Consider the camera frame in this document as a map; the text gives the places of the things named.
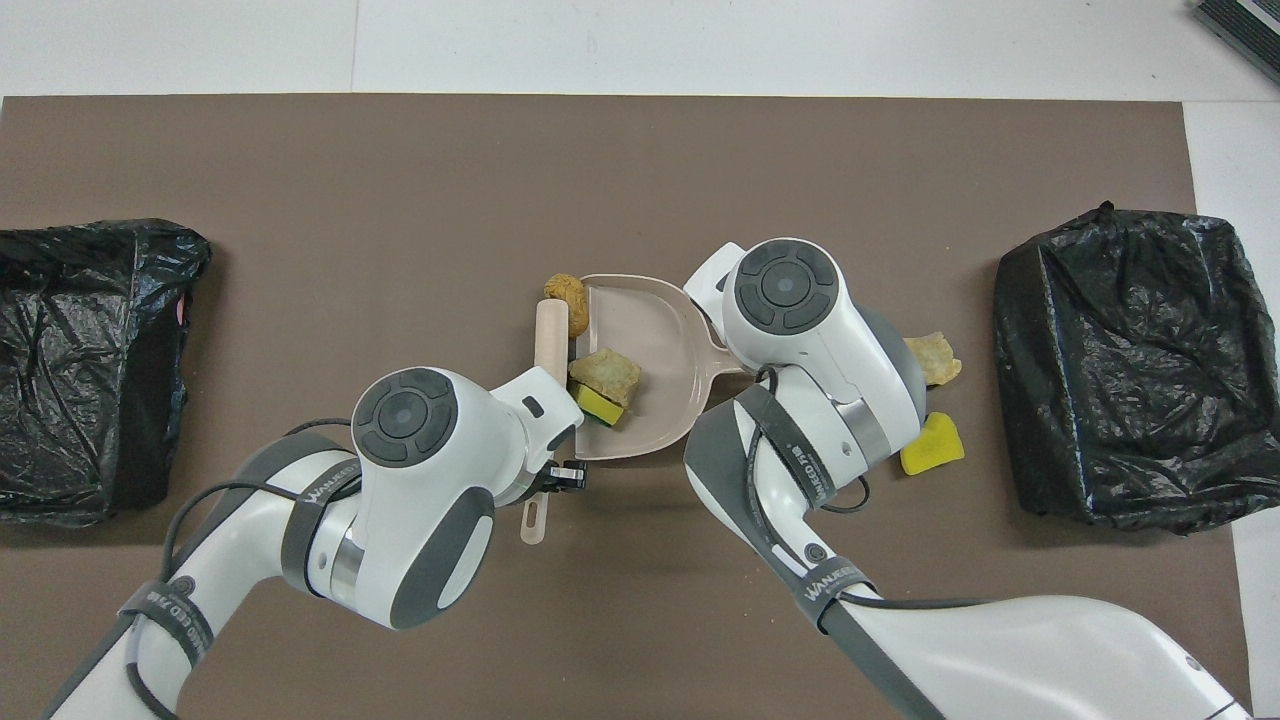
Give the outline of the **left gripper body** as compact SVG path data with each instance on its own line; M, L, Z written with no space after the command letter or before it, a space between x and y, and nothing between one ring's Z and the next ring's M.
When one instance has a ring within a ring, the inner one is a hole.
M518 459L530 475L536 475L585 421L576 400L543 368L530 368L494 388L492 396L516 418Z

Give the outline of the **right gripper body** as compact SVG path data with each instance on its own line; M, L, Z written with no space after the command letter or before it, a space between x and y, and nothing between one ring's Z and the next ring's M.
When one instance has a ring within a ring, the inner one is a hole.
M684 292L718 336L723 334L724 288L733 269L745 255L746 250L737 243L724 243L684 284Z

